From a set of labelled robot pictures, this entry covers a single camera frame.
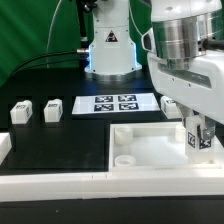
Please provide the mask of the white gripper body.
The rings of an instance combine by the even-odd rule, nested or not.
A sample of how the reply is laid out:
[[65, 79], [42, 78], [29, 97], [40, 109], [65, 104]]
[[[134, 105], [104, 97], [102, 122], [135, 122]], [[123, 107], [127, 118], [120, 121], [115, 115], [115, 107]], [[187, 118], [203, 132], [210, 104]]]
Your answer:
[[208, 50], [189, 61], [188, 70], [173, 70], [158, 58], [153, 29], [141, 38], [156, 91], [224, 124], [224, 53]]

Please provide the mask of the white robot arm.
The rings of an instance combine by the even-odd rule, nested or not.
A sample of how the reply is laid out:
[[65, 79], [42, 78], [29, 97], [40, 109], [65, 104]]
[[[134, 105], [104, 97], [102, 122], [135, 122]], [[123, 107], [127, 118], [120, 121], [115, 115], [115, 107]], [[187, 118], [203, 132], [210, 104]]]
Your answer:
[[[204, 140], [224, 124], [224, 24], [221, 0], [141, 0], [151, 8], [142, 47], [157, 92], [177, 102], [185, 124], [199, 113]], [[129, 36], [128, 0], [93, 0], [94, 40], [86, 68], [101, 80], [138, 70]]]

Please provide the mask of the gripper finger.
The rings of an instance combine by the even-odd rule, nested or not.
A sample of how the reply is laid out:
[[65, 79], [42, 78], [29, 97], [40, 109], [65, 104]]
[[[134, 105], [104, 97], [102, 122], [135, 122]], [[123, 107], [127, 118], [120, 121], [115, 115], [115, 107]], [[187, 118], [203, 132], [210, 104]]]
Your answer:
[[181, 115], [182, 124], [183, 126], [186, 126], [186, 120], [188, 117], [191, 117], [194, 115], [194, 112], [191, 108], [184, 106], [183, 104], [176, 103], [178, 111]]
[[200, 114], [200, 125], [199, 125], [199, 137], [203, 140], [211, 140], [215, 136], [215, 128], [216, 122], [205, 116]]

